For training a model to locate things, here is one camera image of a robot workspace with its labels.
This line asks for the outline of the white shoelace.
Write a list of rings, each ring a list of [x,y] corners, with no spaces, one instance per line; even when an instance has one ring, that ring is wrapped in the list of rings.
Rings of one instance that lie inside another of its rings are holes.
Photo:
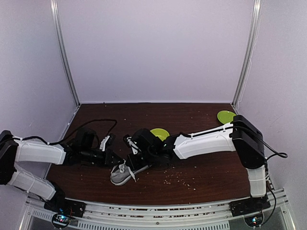
[[[118,169],[120,174],[126,175],[123,182],[127,182],[131,178],[136,182],[136,177],[134,172],[131,170],[129,166],[126,165],[125,161],[119,165]]]

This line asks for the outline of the grey canvas sneaker red sole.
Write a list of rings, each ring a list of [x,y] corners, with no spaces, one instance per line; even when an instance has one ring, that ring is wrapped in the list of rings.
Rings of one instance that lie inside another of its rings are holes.
[[[124,180],[126,175],[125,174],[120,174],[118,167],[119,167],[119,165],[113,167],[113,169],[111,171],[111,174],[110,174],[110,181],[111,181],[112,184],[114,184],[116,186],[122,186],[122,185],[124,185],[126,183],[126,182],[123,182],[123,180]],[[136,175],[136,174],[138,174],[138,173],[140,173],[142,171],[147,170],[148,168],[149,168],[149,166],[145,165],[144,167],[140,168],[139,170],[133,171],[133,172]]]

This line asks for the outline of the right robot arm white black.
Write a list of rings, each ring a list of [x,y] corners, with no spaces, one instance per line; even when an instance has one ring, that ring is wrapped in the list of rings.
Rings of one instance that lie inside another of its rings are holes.
[[[262,133],[242,115],[222,126],[197,132],[179,133],[161,140],[146,128],[132,136],[126,135],[124,142],[131,147],[128,165],[136,170],[141,164],[167,164],[174,157],[185,160],[190,157],[235,151],[248,172],[251,197],[246,200],[249,211],[257,211],[266,196],[266,158]]]

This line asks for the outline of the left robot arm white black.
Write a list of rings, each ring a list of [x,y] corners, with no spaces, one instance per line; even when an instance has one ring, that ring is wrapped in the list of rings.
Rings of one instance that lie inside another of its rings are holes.
[[[0,183],[11,185],[50,201],[59,213],[69,209],[65,193],[55,183],[33,175],[19,162],[44,162],[71,166],[88,162],[98,167],[112,167],[123,162],[110,145],[115,135],[108,134],[101,141],[93,129],[82,127],[67,143],[46,142],[41,137],[19,138],[10,131],[0,134]]]

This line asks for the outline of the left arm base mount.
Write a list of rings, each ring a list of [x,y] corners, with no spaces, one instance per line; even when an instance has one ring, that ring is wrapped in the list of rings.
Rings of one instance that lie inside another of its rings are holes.
[[[56,189],[50,200],[44,199],[44,209],[54,211],[69,217],[82,218],[86,204],[80,201],[69,200],[61,189]]]

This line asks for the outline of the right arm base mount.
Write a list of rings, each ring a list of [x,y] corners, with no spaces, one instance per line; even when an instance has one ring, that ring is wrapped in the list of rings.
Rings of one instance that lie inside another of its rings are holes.
[[[268,196],[249,197],[229,203],[230,211],[233,217],[247,215],[254,212],[260,212],[263,209],[271,207]]]

